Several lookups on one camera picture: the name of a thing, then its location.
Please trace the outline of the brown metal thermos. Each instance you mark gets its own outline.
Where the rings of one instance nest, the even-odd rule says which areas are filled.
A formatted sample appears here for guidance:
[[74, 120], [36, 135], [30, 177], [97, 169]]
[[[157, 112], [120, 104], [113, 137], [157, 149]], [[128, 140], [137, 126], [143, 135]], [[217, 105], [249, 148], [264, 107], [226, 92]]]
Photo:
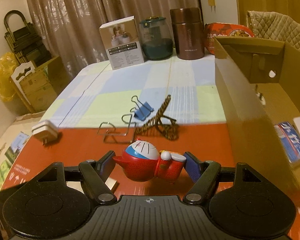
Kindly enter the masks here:
[[201, 10], [198, 7], [171, 9], [170, 17], [177, 57], [183, 60], [204, 57]]

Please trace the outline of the blue binder clip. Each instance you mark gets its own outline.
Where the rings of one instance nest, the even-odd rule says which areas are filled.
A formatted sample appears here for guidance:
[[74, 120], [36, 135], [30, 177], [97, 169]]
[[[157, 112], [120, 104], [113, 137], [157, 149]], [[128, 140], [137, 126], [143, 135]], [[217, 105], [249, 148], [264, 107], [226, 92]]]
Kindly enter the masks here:
[[132, 96], [131, 102], [135, 103], [135, 106], [130, 109], [130, 113], [140, 121], [145, 121], [154, 111], [154, 108], [148, 102], [142, 103], [136, 95]]

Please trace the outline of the red Doraemon teapot figurine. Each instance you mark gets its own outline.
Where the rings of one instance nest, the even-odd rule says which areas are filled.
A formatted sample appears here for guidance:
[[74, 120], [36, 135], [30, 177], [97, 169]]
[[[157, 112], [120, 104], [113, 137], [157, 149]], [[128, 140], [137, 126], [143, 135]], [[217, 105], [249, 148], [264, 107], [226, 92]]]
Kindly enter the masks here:
[[131, 143], [120, 156], [114, 156], [113, 160], [122, 167], [128, 179], [137, 182], [160, 178], [174, 183], [186, 163], [184, 155], [159, 151], [150, 142], [140, 139]]

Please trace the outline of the white product box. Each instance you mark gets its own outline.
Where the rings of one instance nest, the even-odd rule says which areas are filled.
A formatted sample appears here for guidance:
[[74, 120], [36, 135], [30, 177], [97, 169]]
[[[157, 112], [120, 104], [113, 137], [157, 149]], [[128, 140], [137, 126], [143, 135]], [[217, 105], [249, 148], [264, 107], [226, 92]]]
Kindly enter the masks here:
[[134, 16], [104, 23], [99, 32], [113, 70], [144, 63]]

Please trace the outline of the red instant rice box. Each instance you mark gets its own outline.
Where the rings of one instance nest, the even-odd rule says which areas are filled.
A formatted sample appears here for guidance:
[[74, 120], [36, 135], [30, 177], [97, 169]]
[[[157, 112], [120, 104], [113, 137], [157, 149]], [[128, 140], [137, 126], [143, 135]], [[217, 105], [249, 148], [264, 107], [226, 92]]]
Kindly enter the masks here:
[[204, 46], [211, 54], [215, 54], [214, 40], [217, 36], [254, 37], [254, 33], [243, 25], [230, 23], [210, 23], [204, 25]]

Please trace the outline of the brown cardboard box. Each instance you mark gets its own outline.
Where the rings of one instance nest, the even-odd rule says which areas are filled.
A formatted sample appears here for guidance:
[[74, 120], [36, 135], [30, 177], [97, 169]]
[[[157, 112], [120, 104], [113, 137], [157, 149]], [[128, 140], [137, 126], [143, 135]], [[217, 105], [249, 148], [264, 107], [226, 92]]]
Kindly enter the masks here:
[[300, 214], [300, 161], [289, 161], [275, 125], [300, 116], [300, 51], [262, 38], [215, 38], [215, 79], [235, 162], [289, 194]]

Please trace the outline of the beige quilted chair cover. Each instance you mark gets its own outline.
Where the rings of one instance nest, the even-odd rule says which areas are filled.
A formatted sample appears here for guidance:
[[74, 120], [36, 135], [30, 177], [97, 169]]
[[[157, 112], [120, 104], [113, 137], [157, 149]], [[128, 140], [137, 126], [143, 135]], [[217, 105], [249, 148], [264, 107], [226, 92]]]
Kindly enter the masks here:
[[256, 38], [287, 42], [300, 51], [300, 23], [278, 12], [248, 11], [247, 27]]

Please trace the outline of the green glass jar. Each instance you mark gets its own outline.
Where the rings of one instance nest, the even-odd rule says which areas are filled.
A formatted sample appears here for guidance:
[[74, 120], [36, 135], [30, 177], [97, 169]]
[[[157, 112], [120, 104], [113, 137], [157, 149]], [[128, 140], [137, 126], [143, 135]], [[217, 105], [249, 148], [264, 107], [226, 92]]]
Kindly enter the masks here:
[[173, 41], [165, 17], [151, 16], [140, 21], [142, 50], [148, 60], [164, 60], [173, 54]]

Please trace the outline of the yellow plastic bag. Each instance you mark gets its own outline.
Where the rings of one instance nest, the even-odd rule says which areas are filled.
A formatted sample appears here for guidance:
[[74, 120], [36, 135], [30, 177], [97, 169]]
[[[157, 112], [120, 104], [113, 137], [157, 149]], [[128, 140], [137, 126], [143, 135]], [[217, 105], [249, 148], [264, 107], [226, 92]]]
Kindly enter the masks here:
[[18, 66], [19, 63], [12, 52], [7, 52], [0, 58], [0, 100], [2, 102], [10, 102], [16, 95], [9, 78]]

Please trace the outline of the white power plug adapter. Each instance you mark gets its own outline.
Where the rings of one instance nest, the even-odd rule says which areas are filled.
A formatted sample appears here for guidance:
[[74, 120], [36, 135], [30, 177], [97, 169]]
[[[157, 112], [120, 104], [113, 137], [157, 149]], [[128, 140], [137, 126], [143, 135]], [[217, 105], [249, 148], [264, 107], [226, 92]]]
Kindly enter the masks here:
[[32, 127], [32, 136], [43, 145], [57, 140], [58, 135], [58, 128], [49, 120], [40, 121]]

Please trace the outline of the green printed box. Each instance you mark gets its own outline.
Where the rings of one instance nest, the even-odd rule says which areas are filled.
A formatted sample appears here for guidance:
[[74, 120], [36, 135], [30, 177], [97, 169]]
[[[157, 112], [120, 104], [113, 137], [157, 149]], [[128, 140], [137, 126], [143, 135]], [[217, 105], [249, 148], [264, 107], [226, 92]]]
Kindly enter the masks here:
[[6, 144], [3, 145], [3, 149], [0, 149], [0, 190], [5, 179], [8, 177], [8, 173], [13, 163], [26, 144], [28, 138], [29, 136], [27, 134], [20, 132], [6, 149]]

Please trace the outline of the checkered table cloth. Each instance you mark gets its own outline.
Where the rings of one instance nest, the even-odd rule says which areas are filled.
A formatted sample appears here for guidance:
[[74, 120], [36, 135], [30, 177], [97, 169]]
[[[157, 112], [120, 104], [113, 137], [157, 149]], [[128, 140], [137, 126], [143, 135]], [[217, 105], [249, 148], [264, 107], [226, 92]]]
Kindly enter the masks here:
[[60, 128], [97, 128], [102, 122], [123, 127], [135, 104], [132, 97], [157, 110], [167, 96], [166, 115], [178, 124], [226, 121], [215, 82], [213, 55], [187, 61], [163, 61], [113, 70], [109, 61], [83, 68], [43, 115]]

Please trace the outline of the cardboard boxes on floor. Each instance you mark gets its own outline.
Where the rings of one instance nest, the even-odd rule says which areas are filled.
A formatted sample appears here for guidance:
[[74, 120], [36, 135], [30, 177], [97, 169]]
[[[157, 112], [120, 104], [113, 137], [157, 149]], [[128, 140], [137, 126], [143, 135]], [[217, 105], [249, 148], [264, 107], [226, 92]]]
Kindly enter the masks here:
[[57, 56], [39, 67], [33, 61], [22, 63], [9, 81], [28, 111], [37, 113], [50, 107], [70, 79], [62, 59]]

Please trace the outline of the blue white small packet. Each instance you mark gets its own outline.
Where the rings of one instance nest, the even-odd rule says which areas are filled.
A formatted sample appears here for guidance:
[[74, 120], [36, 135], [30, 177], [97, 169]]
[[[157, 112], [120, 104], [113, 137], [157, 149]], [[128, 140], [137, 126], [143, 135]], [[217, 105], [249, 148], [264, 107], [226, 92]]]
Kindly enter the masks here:
[[300, 136], [287, 121], [274, 125], [286, 156], [291, 164], [300, 162]]

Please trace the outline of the brown curtain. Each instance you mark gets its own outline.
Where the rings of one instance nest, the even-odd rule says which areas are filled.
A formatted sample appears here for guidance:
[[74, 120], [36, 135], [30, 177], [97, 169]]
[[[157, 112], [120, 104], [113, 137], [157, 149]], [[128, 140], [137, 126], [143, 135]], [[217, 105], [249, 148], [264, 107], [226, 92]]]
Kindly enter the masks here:
[[44, 44], [74, 78], [87, 65], [107, 60], [102, 24], [128, 16], [169, 17], [171, 9], [198, 7], [200, 0], [27, 0], [27, 5]]

